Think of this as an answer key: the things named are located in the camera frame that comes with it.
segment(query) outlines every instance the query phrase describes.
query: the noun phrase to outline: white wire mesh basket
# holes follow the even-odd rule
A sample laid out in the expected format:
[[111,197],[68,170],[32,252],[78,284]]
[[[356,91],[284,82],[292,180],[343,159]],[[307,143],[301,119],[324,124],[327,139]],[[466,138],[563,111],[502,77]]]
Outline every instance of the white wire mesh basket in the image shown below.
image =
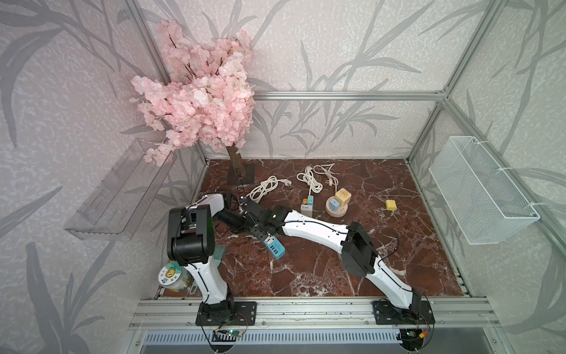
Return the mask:
[[471,245],[500,243],[540,218],[475,137],[450,137],[429,171]]

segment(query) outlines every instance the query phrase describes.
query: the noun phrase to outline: brown marble surface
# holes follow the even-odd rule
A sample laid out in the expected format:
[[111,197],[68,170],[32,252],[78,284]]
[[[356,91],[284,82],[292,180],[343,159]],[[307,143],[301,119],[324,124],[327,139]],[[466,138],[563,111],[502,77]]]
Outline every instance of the brown marble surface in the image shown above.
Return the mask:
[[[436,236],[417,188],[402,160],[249,160],[256,166],[256,185],[270,175],[287,178],[291,187],[281,183],[263,197],[260,204],[272,209],[276,205],[300,208],[308,196],[308,186],[297,180],[298,172],[308,165],[334,163],[333,172],[340,184],[352,194],[348,211],[341,218],[330,217],[324,204],[334,194],[324,175],[316,175],[324,189],[314,194],[316,219],[350,224],[357,221],[366,228],[372,242],[384,257],[397,244],[399,248],[384,260],[397,276],[428,296],[461,296],[460,287]],[[229,190],[242,195],[242,187],[227,187],[230,161],[211,161],[201,187],[201,195]],[[249,193],[255,185],[244,186]],[[385,200],[393,199],[397,211],[387,211]],[[234,296],[383,296],[369,280],[360,279],[342,269],[340,255],[325,246],[298,237],[278,236],[286,254],[275,259],[265,245],[245,234],[234,235],[217,223],[216,242],[227,246],[219,267]],[[165,296],[187,296],[187,292]]]

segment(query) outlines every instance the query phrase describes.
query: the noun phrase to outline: clear acrylic shelf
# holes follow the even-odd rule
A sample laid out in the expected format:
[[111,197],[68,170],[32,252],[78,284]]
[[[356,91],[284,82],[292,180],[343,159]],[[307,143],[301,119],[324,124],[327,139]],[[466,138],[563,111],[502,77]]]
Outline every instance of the clear acrylic shelf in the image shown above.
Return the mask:
[[153,143],[136,139],[65,224],[65,230],[81,240],[130,240],[177,159],[173,152],[163,166],[145,162],[143,156],[152,147]]

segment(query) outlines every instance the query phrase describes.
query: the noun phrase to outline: black wire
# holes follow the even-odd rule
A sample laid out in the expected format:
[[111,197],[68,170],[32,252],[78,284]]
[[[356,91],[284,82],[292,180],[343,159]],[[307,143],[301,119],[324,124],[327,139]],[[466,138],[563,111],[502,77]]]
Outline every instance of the black wire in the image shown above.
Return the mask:
[[242,186],[242,189],[244,191],[244,198],[245,198],[247,194],[246,194],[246,189],[244,188],[244,183],[241,178],[240,178],[240,185]]
[[[204,282],[203,276],[200,274],[200,271],[198,270],[198,268],[197,268],[194,264],[192,264],[192,263],[189,263],[189,264],[194,267],[194,269],[196,270],[196,273],[199,275],[200,280],[203,282],[204,288],[207,290],[207,299],[204,300],[204,302],[203,302],[204,304],[206,304],[207,301],[208,301],[208,299],[209,299],[210,296],[211,296],[211,293],[210,293],[210,291],[208,291],[207,284]],[[215,351],[214,348],[212,348],[212,343],[211,343],[211,341],[208,339],[206,332],[204,332],[204,327],[203,327],[202,321],[201,321],[201,323],[200,323],[200,329],[203,331],[204,337],[206,338],[206,340],[207,340],[207,342],[208,342],[208,346],[211,348],[211,351]]]
[[[381,263],[381,262],[382,262],[384,259],[386,259],[387,257],[393,255],[393,253],[395,253],[395,252],[397,251],[397,249],[399,248],[399,243],[400,243],[400,241],[399,241],[399,235],[397,235],[397,233],[396,233],[395,231],[393,231],[393,230],[391,230],[391,229],[388,229],[388,228],[375,227],[375,228],[370,228],[370,229],[380,229],[380,230],[387,230],[387,231],[390,231],[391,233],[393,233],[393,234],[395,235],[395,238],[397,239],[397,246],[395,246],[395,249],[393,250],[393,252],[389,253],[388,255],[386,255],[385,257],[381,258],[381,259],[378,261],[377,267],[378,267],[379,269],[381,269],[381,267],[379,266],[379,263]],[[403,289],[403,290],[405,290],[405,291],[407,291],[407,292],[410,292],[410,293],[413,292],[413,291],[411,291],[411,290],[407,290],[407,289],[405,289],[404,287],[400,286],[399,283],[396,282],[395,279],[393,279],[389,274],[387,274],[386,271],[384,271],[383,273],[385,273],[385,275],[386,275],[387,277],[389,277],[389,278],[391,279],[391,281],[393,281],[393,282],[395,283],[395,285],[397,285],[397,286],[400,287],[401,289]]]

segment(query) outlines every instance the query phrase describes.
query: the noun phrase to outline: pink flower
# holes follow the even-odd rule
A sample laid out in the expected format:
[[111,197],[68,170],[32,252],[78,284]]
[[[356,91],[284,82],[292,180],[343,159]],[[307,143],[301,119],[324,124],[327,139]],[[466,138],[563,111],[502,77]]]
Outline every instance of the pink flower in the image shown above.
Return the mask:
[[238,31],[238,33],[236,34],[236,38],[244,48],[248,50],[250,49],[251,37],[247,34],[247,32],[244,29],[240,29]]
[[208,104],[208,94],[206,89],[196,89],[192,92],[192,94],[201,106],[206,106]]
[[138,104],[145,123],[163,131],[166,121],[171,128],[165,133],[166,143],[149,149],[145,160],[162,165],[172,151],[197,140],[216,151],[234,144],[241,148],[255,104],[245,69],[251,37],[240,30],[236,39],[217,39],[213,46],[190,48],[173,20],[158,25],[157,33],[174,81],[164,85],[135,76],[131,82],[145,98]]

